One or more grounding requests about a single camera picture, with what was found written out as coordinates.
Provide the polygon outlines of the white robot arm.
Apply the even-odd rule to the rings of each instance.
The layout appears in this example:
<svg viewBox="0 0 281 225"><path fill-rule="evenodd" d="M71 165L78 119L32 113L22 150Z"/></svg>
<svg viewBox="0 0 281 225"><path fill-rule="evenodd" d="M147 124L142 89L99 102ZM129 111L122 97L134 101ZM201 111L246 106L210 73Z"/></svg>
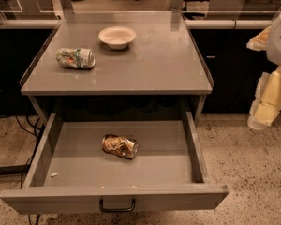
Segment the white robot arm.
<svg viewBox="0 0 281 225"><path fill-rule="evenodd" d="M277 65L271 74L259 78L247 124L255 130L269 127L281 112L281 11L271 26L265 28L246 45L254 51L265 51L267 59Z"/></svg>

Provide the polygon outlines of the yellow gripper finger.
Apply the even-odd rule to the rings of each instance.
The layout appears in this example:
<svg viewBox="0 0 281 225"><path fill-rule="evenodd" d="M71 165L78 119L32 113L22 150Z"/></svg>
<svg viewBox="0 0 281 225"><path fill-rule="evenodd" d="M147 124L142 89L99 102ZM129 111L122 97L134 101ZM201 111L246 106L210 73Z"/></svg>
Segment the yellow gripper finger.
<svg viewBox="0 0 281 225"><path fill-rule="evenodd" d="M247 124L255 130L269 127L281 112L281 67L259 78Z"/></svg>
<svg viewBox="0 0 281 225"><path fill-rule="evenodd" d="M270 29L271 27L267 27L263 29L259 34L251 38L247 42L246 47L253 51L265 51L268 45L268 36Z"/></svg>

